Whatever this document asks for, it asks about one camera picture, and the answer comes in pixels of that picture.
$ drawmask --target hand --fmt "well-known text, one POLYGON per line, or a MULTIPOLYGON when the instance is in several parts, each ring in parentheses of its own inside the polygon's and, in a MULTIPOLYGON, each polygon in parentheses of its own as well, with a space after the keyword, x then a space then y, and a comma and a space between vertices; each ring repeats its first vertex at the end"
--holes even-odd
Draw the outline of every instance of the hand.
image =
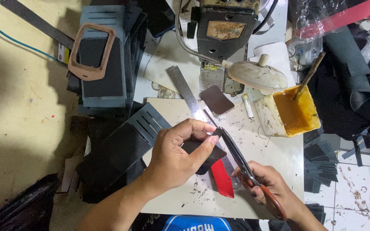
MULTIPOLYGON (((269 191, 275 196, 282 208, 286 212, 288 219, 296 219, 301 216, 301 211, 304 209, 304 204, 291 191, 285 183, 281 174, 272 166, 263 166, 255 161, 248 162, 250 169, 254 173, 255 179, 265 185, 269 191)), ((241 175, 239 167, 232 174, 233 177, 239 176, 242 186, 250 192, 251 197, 259 204, 265 205, 266 209, 274 216, 279 215, 278 209, 272 204, 270 198, 266 197, 259 186, 251 188, 244 176, 241 175)))
POLYGON ((186 119, 170 129, 162 129, 152 150, 149 166, 142 176, 156 187, 157 194, 179 187, 193 175, 211 154, 218 136, 216 127, 199 120, 186 119), (188 155, 180 145, 189 138, 203 140, 203 143, 188 155))

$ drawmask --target scissors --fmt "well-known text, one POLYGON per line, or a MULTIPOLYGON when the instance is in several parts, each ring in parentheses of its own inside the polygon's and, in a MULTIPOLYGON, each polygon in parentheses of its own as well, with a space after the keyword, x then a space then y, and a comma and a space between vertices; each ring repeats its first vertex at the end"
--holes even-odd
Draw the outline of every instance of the scissors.
POLYGON ((278 202, 275 196, 269 191, 269 189, 266 188, 266 186, 260 184, 255 179, 254 173, 251 171, 251 168, 249 167, 248 163, 246 162, 245 158, 243 157, 242 153, 236 146, 234 140, 231 138, 229 133, 223 127, 220 127, 220 129, 222 129, 223 131, 222 138, 224 139, 225 144, 227 145, 232 156, 234 157, 235 162, 239 166, 242 176, 246 178, 246 183, 250 187, 259 186, 261 190, 264 192, 265 196, 269 197, 270 200, 272 201, 272 204, 279 210, 280 215, 276 217, 282 221, 286 221, 286 213, 285 210, 282 208, 281 204, 278 202))

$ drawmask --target white tile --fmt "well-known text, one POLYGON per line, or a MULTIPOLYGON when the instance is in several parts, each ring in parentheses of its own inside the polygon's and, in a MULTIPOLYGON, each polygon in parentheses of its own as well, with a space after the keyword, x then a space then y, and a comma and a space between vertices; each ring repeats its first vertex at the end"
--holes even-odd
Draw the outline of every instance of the white tile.
MULTIPOLYGON (((346 159, 342 158, 342 155, 345 154, 346 151, 338 151, 338 160, 340 163, 346 163, 346 164, 357 164, 357 158, 355 155, 352 155, 346 159)), ((370 166, 370 155, 361 154, 362 164, 364 166, 370 166)))
POLYGON ((331 186, 321 185, 319 193, 305 192, 305 204, 318 203, 325 207, 334 207, 335 205, 335 182, 331 186))
POLYGON ((338 164, 335 207, 370 212, 370 167, 338 164))
POLYGON ((336 208, 333 230, 343 228, 347 231, 370 231, 370 213, 336 208))
POLYGON ((324 226, 329 231, 333 231, 333 208, 325 207, 324 212, 326 213, 324 226))

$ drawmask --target wooden stick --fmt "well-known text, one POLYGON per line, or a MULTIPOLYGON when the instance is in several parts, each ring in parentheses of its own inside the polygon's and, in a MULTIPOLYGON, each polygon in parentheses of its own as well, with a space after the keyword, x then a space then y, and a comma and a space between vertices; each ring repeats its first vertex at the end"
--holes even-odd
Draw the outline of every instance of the wooden stick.
POLYGON ((324 56, 325 56, 325 52, 319 53, 318 57, 315 59, 315 62, 311 67, 311 70, 309 70, 308 75, 305 77, 305 79, 303 80, 301 85, 298 87, 298 91, 296 92, 295 96, 293 97, 294 100, 297 100, 301 96, 301 94, 303 92, 303 89, 305 89, 305 86, 308 84, 309 80, 315 74, 315 72, 318 69, 318 66, 321 63, 324 56))

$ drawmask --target left hand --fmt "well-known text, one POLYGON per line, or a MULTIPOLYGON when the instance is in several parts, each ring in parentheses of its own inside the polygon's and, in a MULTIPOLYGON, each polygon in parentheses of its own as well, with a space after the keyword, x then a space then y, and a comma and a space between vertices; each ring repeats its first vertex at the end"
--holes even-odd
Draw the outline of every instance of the left hand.
POLYGON ((149 166, 142 174, 143 179, 157 194, 179 187, 192 176, 211 154, 218 136, 210 136, 216 127, 193 119, 186 119, 170 129, 162 129, 152 150, 149 166), (180 145, 189 138, 203 140, 192 153, 180 145))

